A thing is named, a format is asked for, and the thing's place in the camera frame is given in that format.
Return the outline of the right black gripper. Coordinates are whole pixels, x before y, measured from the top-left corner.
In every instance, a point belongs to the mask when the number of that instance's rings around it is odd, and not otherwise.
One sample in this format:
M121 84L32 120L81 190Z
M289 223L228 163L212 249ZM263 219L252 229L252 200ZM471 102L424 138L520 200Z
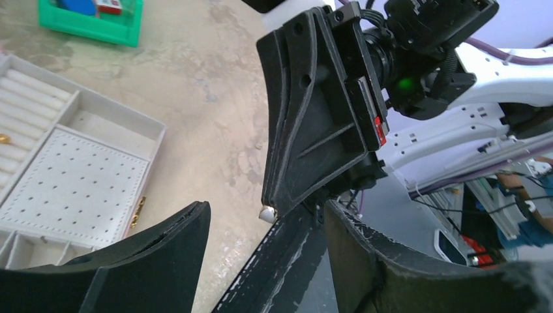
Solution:
M373 187L385 177L376 150L387 110L428 120L472 87L455 50L498 9L496 1L388 1L384 13L314 7L259 39L269 107L262 204L283 217L325 184ZM363 33L361 18L372 24ZM361 128L377 144L358 163L367 153Z

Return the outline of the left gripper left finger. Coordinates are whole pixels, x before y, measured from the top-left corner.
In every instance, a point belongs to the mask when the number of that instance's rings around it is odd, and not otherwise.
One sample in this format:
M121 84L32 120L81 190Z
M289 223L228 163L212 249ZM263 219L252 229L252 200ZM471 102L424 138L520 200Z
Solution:
M63 265L1 271L2 312L190 312L211 208L195 201L159 224Z

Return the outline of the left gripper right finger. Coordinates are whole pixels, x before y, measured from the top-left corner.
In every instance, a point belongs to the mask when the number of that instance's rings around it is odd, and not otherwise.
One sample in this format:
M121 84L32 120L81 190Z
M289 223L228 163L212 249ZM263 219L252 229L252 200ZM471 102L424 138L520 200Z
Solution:
M398 243L324 205L324 230L340 312L551 312L552 262L476 269Z

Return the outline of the pink jewelry box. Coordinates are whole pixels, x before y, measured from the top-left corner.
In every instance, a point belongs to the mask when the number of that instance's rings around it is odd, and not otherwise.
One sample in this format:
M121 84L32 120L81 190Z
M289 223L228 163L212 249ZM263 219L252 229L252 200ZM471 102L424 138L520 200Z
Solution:
M1 54L1 268L66 262L135 225L166 126Z

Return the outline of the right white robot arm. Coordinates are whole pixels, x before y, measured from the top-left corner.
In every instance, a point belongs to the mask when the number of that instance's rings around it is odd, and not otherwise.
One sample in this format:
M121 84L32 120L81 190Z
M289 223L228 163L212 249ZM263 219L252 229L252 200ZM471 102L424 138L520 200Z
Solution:
M552 46L473 37L496 1L249 1L269 107L261 218L485 138L552 133Z

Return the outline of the smartphone on table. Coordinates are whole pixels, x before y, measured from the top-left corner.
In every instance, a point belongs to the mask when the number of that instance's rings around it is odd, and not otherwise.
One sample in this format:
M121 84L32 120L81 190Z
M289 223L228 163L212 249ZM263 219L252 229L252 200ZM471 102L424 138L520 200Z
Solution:
M438 255L449 263L455 263L462 266L467 266L467 259L463 255L458 247L452 243L452 241L446 236L446 234L440 229L434 231L434 250Z

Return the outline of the person in blue shirt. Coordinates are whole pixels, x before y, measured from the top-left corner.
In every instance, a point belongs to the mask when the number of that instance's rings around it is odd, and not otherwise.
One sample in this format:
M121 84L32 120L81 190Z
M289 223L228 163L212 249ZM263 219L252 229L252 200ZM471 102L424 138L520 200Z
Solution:
M532 158L535 165L548 166L547 171L536 176L514 170L496 174L500 190L507 196L515 196L525 221L518 224L518 235L508 239L498 232L505 249L523 246L543 248L552 244L552 159L546 156Z

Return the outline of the green plastic bin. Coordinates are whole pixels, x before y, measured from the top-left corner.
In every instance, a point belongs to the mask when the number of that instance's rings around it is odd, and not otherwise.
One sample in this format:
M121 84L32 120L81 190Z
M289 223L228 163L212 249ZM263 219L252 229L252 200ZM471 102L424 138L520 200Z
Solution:
M38 22L43 28L136 48L140 43L143 1L121 1L122 13L87 16L61 8L55 1L38 1Z

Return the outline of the red white small box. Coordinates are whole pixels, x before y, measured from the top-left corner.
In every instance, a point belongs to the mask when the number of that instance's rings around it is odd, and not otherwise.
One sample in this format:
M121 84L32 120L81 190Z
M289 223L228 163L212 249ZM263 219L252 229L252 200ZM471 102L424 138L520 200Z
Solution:
M100 13L120 16L123 13L123 4L120 0L95 0Z

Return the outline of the blue box in bin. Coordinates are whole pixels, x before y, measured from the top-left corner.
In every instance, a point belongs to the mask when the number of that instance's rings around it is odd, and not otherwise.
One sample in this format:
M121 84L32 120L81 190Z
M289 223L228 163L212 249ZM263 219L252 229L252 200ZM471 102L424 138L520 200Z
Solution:
M59 8L86 16L94 16L97 6L93 0L56 0Z

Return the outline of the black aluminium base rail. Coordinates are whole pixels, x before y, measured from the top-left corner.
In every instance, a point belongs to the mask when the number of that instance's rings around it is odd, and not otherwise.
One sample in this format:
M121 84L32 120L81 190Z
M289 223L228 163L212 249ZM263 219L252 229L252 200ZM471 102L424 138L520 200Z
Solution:
M305 205L277 221L213 312L297 312L327 250L323 221Z

